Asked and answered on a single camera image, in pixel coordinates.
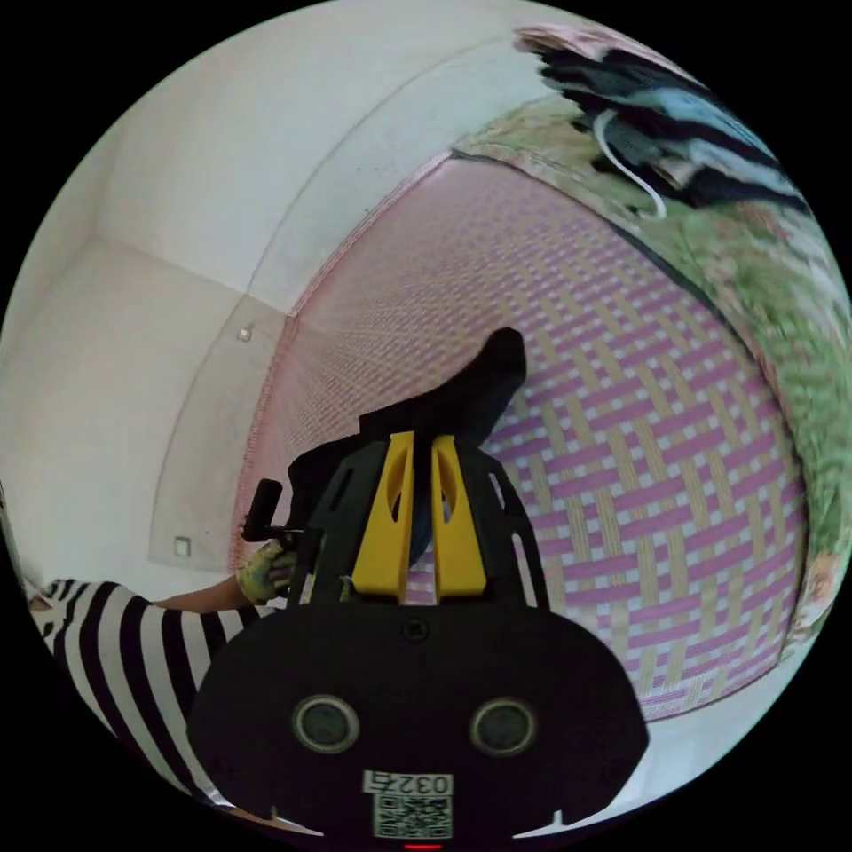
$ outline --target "hand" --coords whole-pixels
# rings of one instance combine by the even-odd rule
[[[251,603],[265,604],[274,597],[287,595],[295,567],[296,552],[284,550],[276,540],[272,540],[236,572],[237,583]]]

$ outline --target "label sticker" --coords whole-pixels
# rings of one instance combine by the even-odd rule
[[[373,796],[373,836],[397,840],[453,837],[453,776],[364,773]]]

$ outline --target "person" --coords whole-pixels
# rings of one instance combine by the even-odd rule
[[[257,619],[276,612],[295,553],[277,541],[200,591],[147,601],[114,582],[54,580],[29,602],[59,669],[131,753],[197,801],[267,827],[308,832],[235,808],[193,754],[186,724],[210,661]]]

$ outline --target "yellow bracket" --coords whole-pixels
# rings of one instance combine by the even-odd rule
[[[445,597],[482,595],[485,592],[485,567],[455,439],[449,435],[432,444],[432,535],[438,602]]]
[[[400,432],[391,435],[390,441],[352,572],[352,585],[362,595],[393,596],[402,603],[411,552],[414,433]]]
[[[402,604],[411,553],[414,433],[400,432],[391,435],[390,441],[352,585],[362,595],[395,597]],[[452,436],[442,436],[432,444],[431,486],[438,602],[447,597],[481,596],[485,567]]]

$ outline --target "striped shirt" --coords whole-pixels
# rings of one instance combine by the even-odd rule
[[[143,763],[194,798],[228,807],[189,746],[189,714],[216,652],[275,610],[166,610],[117,583],[56,580],[31,614],[89,709]]]

